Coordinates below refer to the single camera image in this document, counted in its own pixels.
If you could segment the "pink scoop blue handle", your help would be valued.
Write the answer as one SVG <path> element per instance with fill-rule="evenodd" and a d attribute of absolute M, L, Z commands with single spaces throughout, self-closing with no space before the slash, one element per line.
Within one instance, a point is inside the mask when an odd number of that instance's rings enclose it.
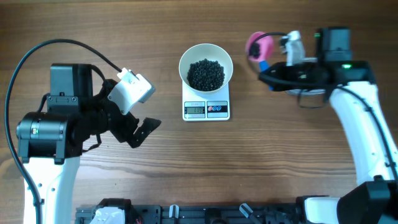
<path fill-rule="evenodd" d="M 262 35 L 264 34 L 265 32 L 260 32 L 260 31 L 253 33 L 248 38 L 245 45 L 245 52 L 246 52 L 248 65 L 256 75 L 258 75 L 260 72 L 259 62 L 267 61 L 274 51 L 274 40 L 272 36 L 267 34 L 268 36 L 262 37 Z M 260 45 L 261 54 L 258 58 L 253 58 L 249 56 L 249 48 L 253 42 L 256 42 Z"/>

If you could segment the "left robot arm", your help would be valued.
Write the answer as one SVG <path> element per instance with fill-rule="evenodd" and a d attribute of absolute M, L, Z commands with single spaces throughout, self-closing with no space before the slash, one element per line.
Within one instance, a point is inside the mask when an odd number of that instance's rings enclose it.
<path fill-rule="evenodd" d="M 131 114 L 155 92 L 143 75 L 122 69 L 116 80 L 104 79 L 93 93 L 91 64 L 55 63 L 50 92 L 39 109 L 27 113 L 16 128 L 18 155 L 32 178 L 38 199 L 25 198 L 25 223 L 68 223 L 72 194 L 84 142 L 110 132 L 118 142 L 139 147 L 160 126 L 154 118 Z"/>

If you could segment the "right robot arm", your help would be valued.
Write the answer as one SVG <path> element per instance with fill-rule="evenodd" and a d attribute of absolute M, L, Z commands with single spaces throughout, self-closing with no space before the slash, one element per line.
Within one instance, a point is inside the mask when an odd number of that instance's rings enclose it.
<path fill-rule="evenodd" d="M 345 27 L 317 30 L 316 54 L 305 55 L 300 33 L 279 33 L 286 60 L 267 63 L 274 34 L 258 32 L 246 44 L 248 60 L 272 91 L 321 90 L 340 119 L 354 160 L 357 186 L 340 198 L 298 198 L 303 223 L 396 223 L 397 147 L 379 104 L 368 62 L 353 60 L 351 32 Z"/>

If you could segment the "black beans in scoop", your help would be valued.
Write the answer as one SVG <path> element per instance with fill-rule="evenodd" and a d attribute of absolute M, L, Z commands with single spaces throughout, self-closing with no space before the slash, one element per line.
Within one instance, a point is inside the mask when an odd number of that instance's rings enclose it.
<path fill-rule="evenodd" d="M 253 42 L 249 48 L 249 56 L 258 58 L 260 54 L 260 45 L 256 42 Z"/>

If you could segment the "white bowl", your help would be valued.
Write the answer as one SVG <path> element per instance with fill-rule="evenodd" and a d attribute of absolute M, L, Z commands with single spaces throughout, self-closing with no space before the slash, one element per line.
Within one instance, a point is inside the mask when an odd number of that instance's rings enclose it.
<path fill-rule="evenodd" d="M 180 58 L 178 71 L 185 91 L 211 95 L 221 91 L 234 72 L 232 58 L 215 44 L 197 44 Z"/>

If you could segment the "white digital kitchen scale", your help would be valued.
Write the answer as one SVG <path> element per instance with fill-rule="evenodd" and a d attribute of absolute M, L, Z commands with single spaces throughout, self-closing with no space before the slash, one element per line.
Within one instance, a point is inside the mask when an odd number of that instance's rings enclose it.
<path fill-rule="evenodd" d="M 230 119 L 229 85 L 216 92 L 192 90 L 182 85 L 182 118 L 184 121 L 227 121 Z"/>

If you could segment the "black beans in bowl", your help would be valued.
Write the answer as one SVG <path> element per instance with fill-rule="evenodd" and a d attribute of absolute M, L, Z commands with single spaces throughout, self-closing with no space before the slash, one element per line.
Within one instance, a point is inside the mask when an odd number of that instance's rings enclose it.
<path fill-rule="evenodd" d="M 198 91 L 217 90 L 223 85 L 224 78 L 224 67 L 207 58 L 191 63 L 187 73 L 188 84 Z"/>

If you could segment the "clear plastic container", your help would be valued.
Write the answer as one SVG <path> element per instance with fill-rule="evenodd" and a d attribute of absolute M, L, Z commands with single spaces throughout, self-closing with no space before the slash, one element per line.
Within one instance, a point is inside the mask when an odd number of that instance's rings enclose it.
<path fill-rule="evenodd" d="M 287 94 L 293 95 L 293 96 L 313 96 L 313 95 L 322 95 L 325 93 L 324 90 L 318 89 L 318 90 L 300 90 L 300 89 L 294 89 L 294 90 L 287 90 Z"/>

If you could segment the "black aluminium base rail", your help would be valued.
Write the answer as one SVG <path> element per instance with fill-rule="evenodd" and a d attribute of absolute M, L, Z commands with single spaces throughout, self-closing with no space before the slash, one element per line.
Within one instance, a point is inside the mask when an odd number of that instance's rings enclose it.
<path fill-rule="evenodd" d="M 160 205 L 133 205 L 133 223 L 303 223 L 301 208 L 294 203 L 253 206 L 246 217 L 239 206 L 180 206 L 178 209 Z"/>

